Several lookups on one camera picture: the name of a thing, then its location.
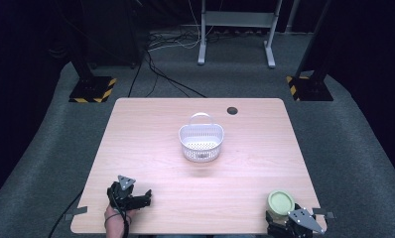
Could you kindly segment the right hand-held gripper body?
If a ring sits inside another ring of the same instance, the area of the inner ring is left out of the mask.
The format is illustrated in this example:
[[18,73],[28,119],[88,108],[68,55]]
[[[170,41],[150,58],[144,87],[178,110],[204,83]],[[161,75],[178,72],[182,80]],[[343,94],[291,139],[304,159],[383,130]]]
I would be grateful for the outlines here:
[[313,238],[315,232],[324,234],[326,231],[306,208],[289,212],[283,224],[274,221],[273,228],[267,227],[267,234],[273,238]]

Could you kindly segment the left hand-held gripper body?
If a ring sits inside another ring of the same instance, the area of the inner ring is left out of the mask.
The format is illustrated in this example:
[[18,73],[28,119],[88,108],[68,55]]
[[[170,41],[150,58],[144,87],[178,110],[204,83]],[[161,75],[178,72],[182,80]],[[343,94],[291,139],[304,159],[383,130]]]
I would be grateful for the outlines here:
[[113,208],[118,210],[133,210],[131,208],[132,200],[134,197],[139,197],[132,195],[135,182],[133,178],[119,176],[118,181],[115,181],[107,189],[109,203]]

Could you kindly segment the jar with green lid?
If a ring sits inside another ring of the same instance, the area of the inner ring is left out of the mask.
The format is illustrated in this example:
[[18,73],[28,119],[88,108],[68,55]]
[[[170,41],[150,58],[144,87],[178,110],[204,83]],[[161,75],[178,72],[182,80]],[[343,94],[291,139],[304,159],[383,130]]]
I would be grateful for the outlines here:
[[268,194],[267,211],[274,220],[284,220],[295,209],[295,201],[285,190],[273,190]]

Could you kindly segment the person's left hand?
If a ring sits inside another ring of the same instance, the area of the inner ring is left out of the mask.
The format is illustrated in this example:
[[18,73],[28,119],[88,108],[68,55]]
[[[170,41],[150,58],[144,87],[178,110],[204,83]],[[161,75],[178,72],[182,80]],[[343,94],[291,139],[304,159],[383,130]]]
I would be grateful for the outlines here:
[[[128,210],[126,212],[126,220],[128,224],[131,224],[133,221],[133,217],[137,213],[136,210]],[[115,230],[116,228],[124,227],[124,220],[122,214],[113,208],[111,205],[108,205],[104,212],[104,227],[107,230]]]

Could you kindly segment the grey tape strip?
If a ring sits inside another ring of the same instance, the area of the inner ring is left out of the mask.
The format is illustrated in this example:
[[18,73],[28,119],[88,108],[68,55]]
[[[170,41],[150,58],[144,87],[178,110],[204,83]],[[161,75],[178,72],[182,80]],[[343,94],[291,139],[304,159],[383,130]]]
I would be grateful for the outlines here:
[[83,206],[83,207],[78,207],[78,208],[74,208],[68,212],[65,213],[64,215],[64,220],[65,221],[71,221],[73,220],[73,218],[77,215],[83,214],[87,212],[87,207]]
[[323,208],[314,208],[313,214],[322,215],[325,219],[335,219],[335,215],[331,211],[327,211]]

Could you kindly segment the black stand with striped base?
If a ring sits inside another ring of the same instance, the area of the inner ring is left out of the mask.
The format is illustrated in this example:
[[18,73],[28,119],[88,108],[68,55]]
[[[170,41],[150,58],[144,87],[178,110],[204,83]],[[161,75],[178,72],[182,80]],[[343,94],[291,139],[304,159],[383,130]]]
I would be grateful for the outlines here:
[[70,61],[78,75],[78,82],[72,90],[69,100],[77,103],[105,102],[112,92],[112,87],[116,79],[111,76],[95,76],[92,74],[87,62],[83,58],[81,48],[77,44],[77,39],[71,29],[71,25],[66,19],[58,0],[50,1],[66,37]]
[[325,17],[328,14],[331,1],[332,0],[326,0],[326,5],[323,8],[319,21],[315,27],[314,35],[306,48],[296,73],[292,76],[286,77],[288,86],[295,101],[333,101],[333,98],[325,85],[325,78],[328,74],[330,63],[329,55],[325,56],[325,58],[314,69],[311,76],[301,76],[310,56],[313,54],[315,42],[322,28]]

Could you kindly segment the white metal desk frame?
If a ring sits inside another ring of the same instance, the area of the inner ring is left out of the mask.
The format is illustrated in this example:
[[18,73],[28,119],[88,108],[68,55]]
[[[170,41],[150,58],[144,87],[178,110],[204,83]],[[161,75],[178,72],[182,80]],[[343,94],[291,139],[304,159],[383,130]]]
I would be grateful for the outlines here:
[[273,13],[255,12],[224,12],[208,11],[206,0],[201,0],[200,10],[200,44],[197,57],[197,64],[205,64],[206,54],[206,34],[207,26],[211,27],[242,27],[242,28],[268,28],[268,40],[263,43],[266,60],[269,68],[275,68],[276,63],[273,55],[272,44],[279,20],[280,10],[283,0],[276,0]]

